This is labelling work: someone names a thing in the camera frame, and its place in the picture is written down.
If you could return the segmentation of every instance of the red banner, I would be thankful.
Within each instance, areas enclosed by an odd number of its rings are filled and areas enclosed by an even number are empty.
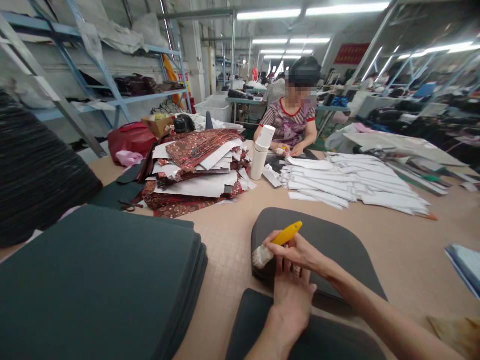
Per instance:
[[[358,65],[370,44],[343,44],[335,59],[335,64]]]

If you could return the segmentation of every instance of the hand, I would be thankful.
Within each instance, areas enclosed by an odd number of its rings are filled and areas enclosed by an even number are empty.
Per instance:
[[[292,158],[298,157],[304,153],[304,150],[305,150],[305,146],[302,143],[298,143],[297,145],[295,145],[295,147],[291,151],[290,156]]]
[[[293,346],[309,324],[312,298],[317,285],[310,284],[310,271],[300,269],[287,260],[277,257],[273,307],[270,315],[276,331]]]
[[[281,230],[272,232],[263,242],[277,257],[286,258],[295,265],[303,269],[309,269],[327,280],[333,270],[339,271],[342,269],[335,261],[314,248],[299,233],[288,242],[288,248],[272,244],[272,241],[275,240],[281,232]]]
[[[285,148],[285,151],[283,152],[283,156],[287,156],[287,153],[290,152],[290,146],[287,145],[287,144],[282,144],[282,143],[279,143],[279,142],[272,142],[270,144],[270,149],[273,150],[274,153],[277,152],[277,149],[282,149],[282,148]]]

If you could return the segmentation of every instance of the table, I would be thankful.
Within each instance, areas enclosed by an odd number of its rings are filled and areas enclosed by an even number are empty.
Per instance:
[[[246,92],[249,94],[253,93],[262,93],[265,94],[267,92],[267,89],[258,89],[258,88],[253,88],[253,89],[246,89]]]
[[[247,144],[251,150],[253,142]],[[323,158],[322,153],[314,153]],[[110,157],[99,159],[90,167],[104,185],[124,170],[114,165]],[[264,178],[255,183],[257,188],[240,195],[237,203],[210,206],[179,218],[195,223],[195,231],[207,246],[209,262],[193,319],[175,360],[224,360],[245,289],[273,294],[251,273],[252,227],[260,212],[268,207],[302,212],[352,231],[365,245],[389,301],[429,330],[427,315],[450,319],[480,316],[479,301],[464,285],[444,251],[451,243],[480,251],[479,194],[454,186],[440,198],[412,187],[432,204],[439,221],[431,221],[362,203],[337,210],[320,202],[290,200],[286,189],[274,189]],[[152,216],[153,212],[138,208],[134,214]],[[0,249],[0,259],[11,251]],[[373,334],[345,304],[320,296],[314,306],[315,315]],[[386,346],[379,343],[387,358],[394,359]]]
[[[233,123],[234,124],[237,124],[237,104],[262,106],[261,100],[257,101],[257,100],[248,100],[248,99],[242,99],[237,97],[227,97],[225,101],[227,103],[233,104]],[[239,121],[238,124],[257,125],[257,126],[259,125],[257,123],[244,122],[244,121]]]

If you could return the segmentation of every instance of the white cylindrical container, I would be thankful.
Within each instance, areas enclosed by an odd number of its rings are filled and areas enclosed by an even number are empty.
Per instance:
[[[261,146],[255,143],[253,152],[253,160],[250,168],[250,178],[252,180],[260,180],[262,172],[264,171],[265,161],[267,160],[267,154],[269,153],[270,143],[268,146]]]
[[[255,141],[261,147],[270,147],[272,139],[274,138],[275,128],[270,125],[265,125],[261,128],[261,133],[258,136],[258,139]]]

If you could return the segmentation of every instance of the scissors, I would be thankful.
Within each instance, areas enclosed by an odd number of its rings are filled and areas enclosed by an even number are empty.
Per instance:
[[[131,203],[131,202],[126,202],[126,201],[121,201],[121,200],[118,200],[118,202],[120,204],[124,205],[120,208],[120,210],[125,210],[128,213],[133,213],[135,211],[135,208],[140,208],[140,209],[144,208],[143,205],[134,204],[134,203]]]

